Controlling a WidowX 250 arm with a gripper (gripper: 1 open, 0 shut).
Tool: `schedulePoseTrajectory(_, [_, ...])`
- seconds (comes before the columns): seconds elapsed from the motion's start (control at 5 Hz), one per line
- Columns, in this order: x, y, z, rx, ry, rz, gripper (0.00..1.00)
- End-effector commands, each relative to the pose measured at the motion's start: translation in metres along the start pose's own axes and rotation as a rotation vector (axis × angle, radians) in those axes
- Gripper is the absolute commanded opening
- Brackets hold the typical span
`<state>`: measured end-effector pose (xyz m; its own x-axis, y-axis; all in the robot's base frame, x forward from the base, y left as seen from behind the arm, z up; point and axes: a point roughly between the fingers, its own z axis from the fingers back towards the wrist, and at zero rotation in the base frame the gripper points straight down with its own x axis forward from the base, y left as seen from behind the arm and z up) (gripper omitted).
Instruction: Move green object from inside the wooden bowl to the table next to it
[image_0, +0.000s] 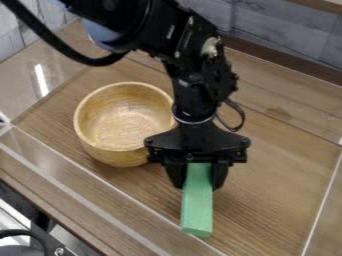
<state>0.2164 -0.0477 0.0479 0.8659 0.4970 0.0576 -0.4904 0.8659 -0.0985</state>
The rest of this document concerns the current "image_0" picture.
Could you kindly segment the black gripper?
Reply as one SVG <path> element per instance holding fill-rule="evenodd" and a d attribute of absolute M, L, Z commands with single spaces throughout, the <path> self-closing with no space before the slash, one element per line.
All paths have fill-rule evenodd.
<path fill-rule="evenodd" d="M 165 163 L 175 158 L 181 162 L 166 162 L 167 176 L 175 188 L 182 189 L 187 175 L 186 162 L 212 162 L 213 190 L 222 188 L 230 165 L 248 162 L 248 137 L 221 129 L 213 121 L 202 124 L 179 124 L 170 131 L 145 139 L 150 162 Z"/>

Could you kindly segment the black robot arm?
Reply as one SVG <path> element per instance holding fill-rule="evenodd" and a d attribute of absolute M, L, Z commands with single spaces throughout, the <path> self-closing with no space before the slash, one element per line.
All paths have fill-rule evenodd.
<path fill-rule="evenodd" d="M 244 109 L 230 99 L 238 74 L 226 58 L 216 24 L 177 0 L 55 0 L 82 18 L 95 44 L 110 54 L 91 58 L 51 31 L 21 0 L 0 0 L 42 40 L 66 57 L 89 66 L 119 62 L 137 50 L 163 63 L 173 81 L 171 113 L 178 126 L 145 139 L 149 160 L 162 164 L 182 189 L 193 163 L 210 166 L 209 180 L 221 189 L 229 168 L 248 161 L 249 138 L 240 126 L 216 125 L 218 108 Z"/>

